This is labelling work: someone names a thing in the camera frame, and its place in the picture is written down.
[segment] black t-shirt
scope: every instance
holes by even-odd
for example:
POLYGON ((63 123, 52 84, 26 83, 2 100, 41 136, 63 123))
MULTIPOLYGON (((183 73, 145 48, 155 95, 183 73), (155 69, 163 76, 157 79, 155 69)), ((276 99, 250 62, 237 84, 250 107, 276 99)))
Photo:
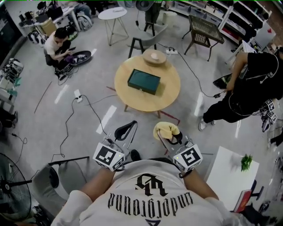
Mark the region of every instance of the black t-shirt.
POLYGON ((248 71, 236 82, 234 98, 245 113, 253 113, 268 99, 283 96, 283 60, 270 53, 249 53, 248 71))

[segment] black hair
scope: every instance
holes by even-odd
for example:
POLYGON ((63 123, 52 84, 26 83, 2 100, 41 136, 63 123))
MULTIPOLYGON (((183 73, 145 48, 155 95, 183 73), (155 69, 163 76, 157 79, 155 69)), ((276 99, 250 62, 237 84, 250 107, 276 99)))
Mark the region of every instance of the black hair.
POLYGON ((65 28, 63 27, 59 27, 56 31, 55 31, 55 37, 60 38, 60 39, 64 39, 65 37, 68 36, 68 33, 66 31, 65 28))

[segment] round wooden table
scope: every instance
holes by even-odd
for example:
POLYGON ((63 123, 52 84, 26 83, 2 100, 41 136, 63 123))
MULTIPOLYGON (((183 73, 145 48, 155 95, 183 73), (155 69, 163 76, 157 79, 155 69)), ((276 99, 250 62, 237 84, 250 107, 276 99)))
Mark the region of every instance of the round wooden table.
POLYGON ((168 61, 160 67, 147 65, 142 55, 127 59, 120 65, 115 76, 115 89, 118 96, 127 107, 143 111, 157 111, 160 118, 160 110, 172 104, 180 92, 180 77, 175 67, 168 61), (160 77, 155 95, 134 89, 128 86, 128 79, 134 69, 160 77))

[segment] white backpack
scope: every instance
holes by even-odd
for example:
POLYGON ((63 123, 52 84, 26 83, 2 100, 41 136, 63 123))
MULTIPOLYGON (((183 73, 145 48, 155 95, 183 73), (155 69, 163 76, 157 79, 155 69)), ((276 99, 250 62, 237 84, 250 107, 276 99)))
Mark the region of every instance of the white backpack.
POLYGON ((82 30, 89 30, 92 27, 92 20, 85 14, 78 14, 78 23, 82 30))

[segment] power outlet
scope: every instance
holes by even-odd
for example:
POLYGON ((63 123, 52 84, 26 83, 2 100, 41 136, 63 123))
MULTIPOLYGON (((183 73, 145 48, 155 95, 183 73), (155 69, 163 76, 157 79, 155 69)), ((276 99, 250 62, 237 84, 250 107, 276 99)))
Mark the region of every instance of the power outlet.
POLYGON ((168 54, 168 55, 170 55, 170 54, 175 54, 175 55, 177 55, 178 54, 178 51, 177 50, 173 50, 173 49, 167 49, 166 50, 166 53, 168 54))
POLYGON ((78 103, 82 102, 83 99, 82 99, 82 97, 80 97, 80 91, 79 91, 79 90, 76 90, 74 93, 75 93, 75 97, 78 98, 76 101, 77 101, 78 103))

